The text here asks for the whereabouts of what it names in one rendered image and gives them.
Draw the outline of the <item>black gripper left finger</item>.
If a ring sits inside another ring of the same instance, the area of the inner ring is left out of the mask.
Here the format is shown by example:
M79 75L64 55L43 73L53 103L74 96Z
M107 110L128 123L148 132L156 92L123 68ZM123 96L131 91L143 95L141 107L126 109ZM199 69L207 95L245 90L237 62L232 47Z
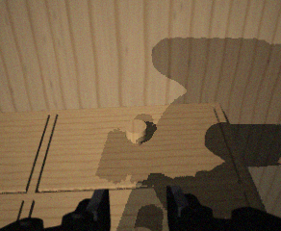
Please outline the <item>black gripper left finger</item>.
M63 216L61 226L43 228L41 218L22 218L0 231L111 231L109 189L95 190L91 198L80 201L75 211Z

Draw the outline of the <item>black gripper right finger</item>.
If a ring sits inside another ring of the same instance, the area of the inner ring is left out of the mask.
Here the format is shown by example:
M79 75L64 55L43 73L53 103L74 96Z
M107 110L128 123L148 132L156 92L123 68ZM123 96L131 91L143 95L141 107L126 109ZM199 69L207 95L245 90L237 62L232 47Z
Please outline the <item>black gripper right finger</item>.
M232 210L231 219L214 218L211 208L180 186L166 186L166 207L169 231L281 231L280 217L252 207Z

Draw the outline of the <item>small wooden chest of drawers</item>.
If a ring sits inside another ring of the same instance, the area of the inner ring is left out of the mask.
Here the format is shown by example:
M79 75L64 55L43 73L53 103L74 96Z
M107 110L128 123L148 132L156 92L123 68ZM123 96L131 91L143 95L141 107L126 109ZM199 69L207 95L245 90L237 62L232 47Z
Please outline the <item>small wooden chest of drawers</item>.
M48 124L44 133L38 158L30 181L27 193L6 193L0 194L0 200L23 200L23 208L20 218L30 218L33 212L36 199L48 198L75 198L91 197L93 191L85 192L39 192L38 186L43 172L45 160L47 157L50 142L53 136L58 114L64 113L84 113L84 112L105 112L105 111L126 111L126 110L146 110L146 109L166 109L166 108L188 108L188 107L208 107L213 106L217 121L224 137L228 152L230 154L234 169L238 176L239 184L205 185L205 186L187 186L181 187L184 193L216 192L243 190L243 194L248 207L259 209L255 194L250 185L242 159L237 146L233 140L232 134L226 122L219 102L215 103L193 103L193 104L172 104L172 105L152 105L152 106L131 106L131 107L111 107L111 108L90 108L90 109L70 109L70 110L50 110L50 111L30 111L30 112L9 112L0 113L0 116L25 116L25 115L46 115L49 114ZM144 194L163 194L166 188L150 189L130 189L130 190L109 190L110 196L123 195L144 195Z

